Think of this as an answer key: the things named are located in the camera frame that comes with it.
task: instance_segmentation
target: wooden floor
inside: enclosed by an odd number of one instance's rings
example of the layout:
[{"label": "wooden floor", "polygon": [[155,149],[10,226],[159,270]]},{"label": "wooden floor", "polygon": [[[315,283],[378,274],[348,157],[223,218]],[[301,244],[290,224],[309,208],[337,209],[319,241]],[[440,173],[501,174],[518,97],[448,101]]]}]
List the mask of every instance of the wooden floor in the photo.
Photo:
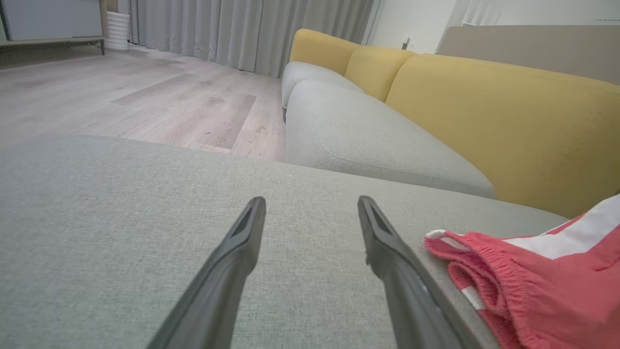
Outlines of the wooden floor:
[{"label": "wooden floor", "polygon": [[0,66],[0,149],[85,134],[283,160],[280,80],[142,47],[64,50]]}]

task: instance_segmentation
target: gray sofa cushion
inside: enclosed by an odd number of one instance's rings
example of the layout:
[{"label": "gray sofa cushion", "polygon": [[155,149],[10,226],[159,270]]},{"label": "gray sofa cushion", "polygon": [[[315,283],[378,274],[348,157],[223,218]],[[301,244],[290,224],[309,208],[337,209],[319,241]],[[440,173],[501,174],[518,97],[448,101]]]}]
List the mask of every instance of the gray sofa cushion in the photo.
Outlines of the gray sofa cushion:
[{"label": "gray sofa cushion", "polygon": [[287,163],[495,197],[474,165],[371,96],[303,81],[286,115]]},{"label": "gray sofa cushion", "polygon": [[144,348],[246,202],[267,200],[232,347],[394,346],[364,263],[370,195],[486,348],[497,342],[423,247],[437,228],[500,237],[566,221],[530,207],[119,138],[0,153],[0,347]]},{"label": "gray sofa cushion", "polygon": [[288,105],[288,97],[293,87],[304,80],[316,80],[329,83],[352,91],[364,93],[356,84],[333,70],[303,62],[289,62],[282,75],[282,106]]}]

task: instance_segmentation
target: yellow cushion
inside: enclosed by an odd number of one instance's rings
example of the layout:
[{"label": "yellow cushion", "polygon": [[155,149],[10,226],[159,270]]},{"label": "yellow cushion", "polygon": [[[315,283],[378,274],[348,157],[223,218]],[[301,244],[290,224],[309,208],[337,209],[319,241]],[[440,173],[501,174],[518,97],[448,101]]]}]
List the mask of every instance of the yellow cushion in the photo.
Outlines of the yellow cushion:
[{"label": "yellow cushion", "polygon": [[620,88],[439,55],[409,58],[386,104],[483,172],[500,200],[573,217],[620,188]]},{"label": "yellow cushion", "polygon": [[349,59],[345,77],[366,94],[385,102],[396,73],[413,55],[396,48],[360,46]]},{"label": "yellow cushion", "polygon": [[310,29],[295,33],[289,61],[299,61],[331,69],[340,75],[347,70],[349,58],[359,44]]}]

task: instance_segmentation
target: upholstered fabric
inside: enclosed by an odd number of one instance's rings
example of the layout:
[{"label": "upholstered fabric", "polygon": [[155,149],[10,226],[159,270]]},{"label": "upholstered fabric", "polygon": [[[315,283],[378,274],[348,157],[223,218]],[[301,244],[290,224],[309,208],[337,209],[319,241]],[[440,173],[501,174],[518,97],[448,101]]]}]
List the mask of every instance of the upholstered fabric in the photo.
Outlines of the upholstered fabric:
[{"label": "upholstered fabric", "polygon": [[478,167],[500,200],[573,217],[620,189],[618,86],[415,55],[386,104]]},{"label": "upholstered fabric", "polygon": [[287,163],[494,197],[478,169],[373,97],[307,80],[286,114]]},{"label": "upholstered fabric", "polygon": [[359,195],[375,198],[482,348],[497,342],[424,233],[510,237],[565,219],[507,202],[119,138],[0,154],[0,347],[144,348],[246,202],[267,200],[232,347],[394,347],[364,262]]},{"label": "upholstered fabric", "polygon": [[356,84],[332,70],[309,63],[290,62],[284,68],[284,75],[282,75],[282,106],[284,108],[288,105],[288,98],[295,85],[304,80],[323,81],[324,83],[364,93]]},{"label": "upholstered fabric", "polygon": [[351,53],[359,44],[310,29],[295,33],[289,61],[322,66],[344,75]]},{"label": "upholstered fabric", "polygon": [[408,50],[360,46],[351,54],[345,77],[366,94],[385,102],[396,73],[413,55],[415,53]]}]

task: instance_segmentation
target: gray curtain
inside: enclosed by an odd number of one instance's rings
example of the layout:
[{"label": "gray curtain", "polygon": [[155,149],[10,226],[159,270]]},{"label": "gray curtain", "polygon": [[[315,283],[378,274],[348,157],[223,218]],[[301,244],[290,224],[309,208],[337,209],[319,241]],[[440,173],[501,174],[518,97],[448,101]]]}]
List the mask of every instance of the gray curtain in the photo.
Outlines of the gray curtain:
[{"label": "gray curtain", "polygon": [[130,0],[131,41],[280,77],[300,28],[360,43],[373,0]]}]

